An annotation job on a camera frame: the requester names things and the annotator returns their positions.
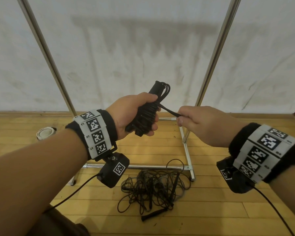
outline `fingernail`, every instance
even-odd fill
[[[178,125],[179,125],[180,127],[182,126],[182,118],[181,118],[181,117],[178,118]]]

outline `wristband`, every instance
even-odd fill
[[[92,110],[75,116],[65,128],[76,132],[88,152],[88,160],[102,159],[117,149],[118,139],[114,120],[106,110]]]
[[[267,125],[250,123],[229,146],[233,166],[257,183],[268,183],[295,164],[295,138]]]

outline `dark pants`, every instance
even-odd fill
[[[26,236],[90,236],[90,234],[82,225],[71,222],[58,210],[53,209],[42,214]]]

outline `person's right hand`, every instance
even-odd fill
[[[192,131],[204,143],[213,147],[229,147],[236,134],[247,125],[216,108],[182,106],[178,126]]]

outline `wooden baseboard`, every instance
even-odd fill
[[[168,112],[159,112],[159,117],[174,117]],[[236,118],[251,118],[251,119],[293,119],[293,114],[253,114],[253,113],[230,113]],[[0,111],[0,116],[57,116],[71,117],[69,112],[26,112],[26,111]]]

